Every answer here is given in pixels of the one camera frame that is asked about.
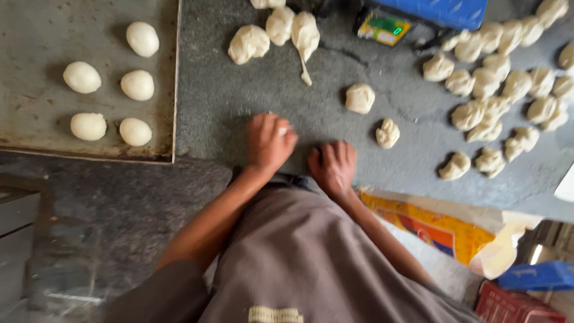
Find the brown shirt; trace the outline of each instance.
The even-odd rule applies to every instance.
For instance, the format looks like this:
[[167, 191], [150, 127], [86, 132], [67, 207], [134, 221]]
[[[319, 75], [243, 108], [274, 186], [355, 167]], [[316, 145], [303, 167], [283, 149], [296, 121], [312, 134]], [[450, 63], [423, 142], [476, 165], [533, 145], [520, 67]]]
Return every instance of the brown shirt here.
[[106, 322], [479, 322], [432, 286], [401, 276], [329, 199], [261, 191], [220, 257], [210, 294], [192, 260], [118, 298]]

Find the left hand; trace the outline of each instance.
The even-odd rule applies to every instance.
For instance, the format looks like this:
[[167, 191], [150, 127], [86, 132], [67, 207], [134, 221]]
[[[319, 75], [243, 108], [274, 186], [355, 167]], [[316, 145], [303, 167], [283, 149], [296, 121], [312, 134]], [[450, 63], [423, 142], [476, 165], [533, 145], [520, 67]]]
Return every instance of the left hand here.
[[298, 139], [289, 121], [273, 113], [257, 114], [249, 122], [247, 132], [249, 166], [269, 177], [291, 156]]

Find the hand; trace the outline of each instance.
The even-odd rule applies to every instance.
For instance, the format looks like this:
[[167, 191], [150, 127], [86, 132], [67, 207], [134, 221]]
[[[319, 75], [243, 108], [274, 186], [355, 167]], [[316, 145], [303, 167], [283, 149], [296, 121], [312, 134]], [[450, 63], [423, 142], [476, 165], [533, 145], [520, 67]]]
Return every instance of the hand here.
[[269, 178], [285, 164], [295, 148], [297, 134], [286, 119], [259, 113], [249, 123], [249, 166]]
[[335, 141], [317, 148], [307, 158], [311, 175], [319, 187], [336, 203], [353, 194], [351, 183], [356, 169], [357, 152], [346, 141]]

